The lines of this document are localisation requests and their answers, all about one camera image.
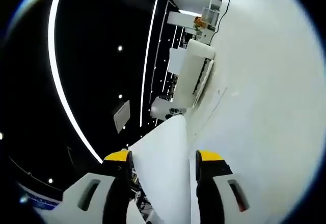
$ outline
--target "white structure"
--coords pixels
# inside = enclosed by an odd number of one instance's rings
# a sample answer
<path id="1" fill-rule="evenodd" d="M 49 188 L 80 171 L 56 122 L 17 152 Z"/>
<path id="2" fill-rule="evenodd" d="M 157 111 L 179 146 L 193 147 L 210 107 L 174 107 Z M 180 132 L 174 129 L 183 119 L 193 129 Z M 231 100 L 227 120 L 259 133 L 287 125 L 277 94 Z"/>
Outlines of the white structure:
<path id="1" fill-rule="evenodd" d="M 174 108 L 173 103 L 161 98 L 155 98 L 152 103 L 150 116 L 165 121 L 165 116 L 170 114 L 170 109 Z"/>
<path id="2" fill-rule="evenodd" d="M 200 76 L 204 62 L 206 59 L 212 60 L 214 57 L 215 51 L 213 48 L 193 39 L 189 40 L 173 96 L 173 103 L 177 107 L 189 108 L 193 106 L 196 101 L 196 88 L 198 91 L 202 91 L 201 86 L 205 85 L 202 84 L 202 79 L 208 75 L 203 72 Z"/>
<path id="3" fill-rule="evenodd" d="M 174 116 L 130 147 L 139 182 L 164 223 L 190 223 L 186 123 Z"/>
<path id="4" fill-rule="evenodd" d="M 194 28 L 195 17 L 188 14 L 181 14 L 177 12 L 170 12 L 168 24 L 178 25 L 186 28 Z"/>
<path id="5" fill-rule="evenodd" d="M 169 72 L 175 75 L 180 75 L 181 67 L 185 60 L 186 49 L 178 47 L 170 48 L 170 63 L 169 63 Z"/>
<path id="6" fill-rule="evenodd" d="M 209 6 L 210 0 L 173 0 L 180 10 L 198 13 L 200 16 L 203 8 Z"/>
<path id="7" fill-rule="evenodd" d="M 190 28 L 185 28 L 184 32 L 195 35 L 196 34 L 196 30 L 195 29 L 190 29 Z"/>
<path id="8" fill-rule="evenodd" d="M 231 0 L 204 95 L 185 115 L 193 149 L 221 153 L 255 185 L 268 223 L 296 207 L 324 154 L 325 60 L 313 26 L 297 0 Z"/>

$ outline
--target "black ceiling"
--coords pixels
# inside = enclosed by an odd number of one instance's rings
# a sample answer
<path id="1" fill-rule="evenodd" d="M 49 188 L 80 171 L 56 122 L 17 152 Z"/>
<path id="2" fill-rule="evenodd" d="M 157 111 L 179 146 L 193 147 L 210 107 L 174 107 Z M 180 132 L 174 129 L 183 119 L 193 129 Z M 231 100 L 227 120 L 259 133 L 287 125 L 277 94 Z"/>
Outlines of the black ceiling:
<path id="1" fill-rule="evenodd" d="M 8 153 L 17 164 L 14 168 L 19 180 L 30 188 L 37 185 L 40 189 L 42 185 L 43 194 L 51 187 L 38 180 L 47 183 L 48 178 L 53 178 L 52 187 L 65 189 L 97 163 L 68 120 L 51 74 L 47 46 L 51 2 L 39 0 L 21 18 L 6 42 L 1 69 L 5 109 L 0 126 Z M 153 99 L 162 94 L 175 34 L 175 26 L 166 23 L 168 15 L 162 21 L 166 6 L 167 11 L 177 8 L 167 4 L 168 0 L 157 2 L 140 128 L 143 69 L 154 3 L 155 0 L 59 2 L 55 44 L 61 83 L 78 125 L 101 158 L 126 144 L 132 145 L 155 127 L 148 109 Z M 180 35 L 178 28 L 174 47 L 178 46 Z M 123 46 L 121 52 L 117 50 L 119 45 Z M 168 73 L 164 93 L 170 77 Z M 131 118 L 118 134 L 112 111 L 127 100 Z"/>

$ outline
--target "white light strip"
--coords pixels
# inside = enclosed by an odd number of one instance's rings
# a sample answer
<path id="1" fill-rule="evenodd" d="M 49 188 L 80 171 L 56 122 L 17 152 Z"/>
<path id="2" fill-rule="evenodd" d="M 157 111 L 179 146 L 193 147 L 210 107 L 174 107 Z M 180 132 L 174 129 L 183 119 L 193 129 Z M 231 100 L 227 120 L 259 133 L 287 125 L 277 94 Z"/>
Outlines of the white light strip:
<path id="1" fill-rule="evenodd" d="M 175 40 L 175 34 L 177 33 L 177 28 L 178 28 L 178 26 L 176 25 L 176 26 L 175 26 L 174 37 L 173 37 L 173 41 L 172 41 L 172 46 L 171 46 L 171 48 L 173 48 L 173 44 L 174 44 L 174 40 Z M 170 64 L 170 59 L 169 59 L 169 62 L 168 62 L 167 71 L 166 71 L 166 73 L 165 73 L 165 78 L 164 78 L 164 82 L 163 82 L 162 92 L 164 91 L 165 82 L 166 82 L 166 80 L 167 80 L 167 74 L 168 74 L 169 64 Z"/>
<path id="2" fill-rule="evenodd" d="M 183 29 L 184 29 L 184 27 L 182 28 L 182 31 L 181 31 L 181 36 L 180 36 L 180 41 L 179 41 L 179 46 L 178 47 L 180 47 L 181 38 L 182 38 L 182 34 L 183 34 Z"/>
<path id="3" fill-rule="evenodd" d="M 153 28 L 153 22 L 154 22 L 154 16 L 155 16 L 155 11 L 156 11 L 157 1 L 158 0 L 155 0 L 155 4 L 154 4 L 154 8 L 153 8 L 153 13 L 152 13 L 151 24 L 149 26 L 148 39 L 147 39 L 146 54 L 145 54 L 145 63 L 144 63 L 144 72 L 143 72 L 143 83 L 142 83 L 142 94 L 141 94 L 141 114 L 140 114 L 139 127 L 142 126 L 142 122 L 143 122 L 143 102 L 144 102 L 144 86 L 145 86 L 146 66 L 147 66 L 148 49 L 149 49 L 149 43 L 151 41 L 152 28 Z"/>
<path id="4" fill-rule="evenodd" d="M 56 86 L 60 101 L 62 103 L 62 106 L 63 106 L 73 128 L 77 132 L 81 141 L 83 141 L 85 146 L 91 152 L 91 154 L 97 159 L 98 162 L 102 163 L 103 160 L 100 158 L 100 156 L 98 156 L 98 154 L 92 148 L 92 146 L 90 145 L 90 143 L 87 141 L 86 137 L 84 136 L 82 130 L 78 126 L 77 121 L 76 121 L 75 117 L 73 116 L 71 109 L 68 105 L 65 93 L 63 91 L 63 88 L 62 88 L 62 85 L 60 82 L 59 71 L 58 71 L 57 60 L 56 60 L 56 48 L 55 48 L 55 23 L 56 23 L 56 14 L 57 14 L 57 9 L 58 9 L 58 4 L 59 4 L 59 0 L 52 1 L 52 5 L 51 5 L 51 9 L 50 9 L 50 16 L 49 16 L 48 33 L 47 33 L 49 59 L 50 59 L 52 76 L 55 81 L 55 86 Z"/>
<path id="5" fill-rule="evenodd" d="M 169 4 L 172 4 L 175 7 L 175 5 L 170 0 L 168 0 L 167 4 L 165 6 L 165 12 L 164 12 L 163 20 L 162 20 L 161 31 L 159 32 L 159 38 L 158 38 L 159 40 L 161 39 L 161 35 L 162 35 L 163 27 L 164 27 L 164 20 L 165 20 L 165 17 L 167 15 L 167 10 L 168 10 L 168 5 Z M 158 42 L 158 46 L 157 46 L 157 49 L 156 49 L 156 56 L 155 56 L 155 62 L 154 62 L 154 70 L 153 70 L 152 82 L 151 82 L 151 90 L 153 88 L 153 81 L 154 81 L 154 75 L 155 75 L 155 67 L 156 67 L 156 61 L 157 61 L 157 54 L 158 54 L 159 44 L 160 44 L 160 42 Z M 151 99 L 152 99 L 152 94 L 149 95 L 148 103 L 151 102 Z"/>

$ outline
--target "white floor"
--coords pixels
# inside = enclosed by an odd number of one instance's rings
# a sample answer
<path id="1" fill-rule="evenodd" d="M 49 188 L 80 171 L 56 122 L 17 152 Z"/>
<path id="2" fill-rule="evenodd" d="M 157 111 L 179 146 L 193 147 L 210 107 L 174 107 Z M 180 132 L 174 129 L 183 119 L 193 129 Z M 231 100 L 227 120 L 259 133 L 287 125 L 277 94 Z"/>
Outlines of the white floor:
<path id="1" fill-rule="evenodd" d="M 222 154 L 271 223 L 300 200 L 324 151 L 325 69 L 311 26 L 295 0 L 231 0 L 212 73 L 185 115 L 191 151 Z"/>

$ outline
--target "small white panel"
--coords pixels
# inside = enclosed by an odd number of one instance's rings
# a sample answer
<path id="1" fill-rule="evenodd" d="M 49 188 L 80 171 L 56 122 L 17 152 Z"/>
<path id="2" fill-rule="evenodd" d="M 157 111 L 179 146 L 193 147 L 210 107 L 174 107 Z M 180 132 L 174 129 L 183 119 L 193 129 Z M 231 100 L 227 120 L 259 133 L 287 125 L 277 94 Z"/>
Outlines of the small white panel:
<path id="1" fill-rule="evenodd" d="M 186 53 L 187 51 L 184 48 L 170 48 L 169 72 L 176 75 L 180 74 Z"/>
<path id="2" fill-rule="evenodd" d="M 113 116 L 114 124 L 118 133 L 123 129 L 123 126 L 130 119 L 130 102 L 125 102 L 121 108 Z"/>

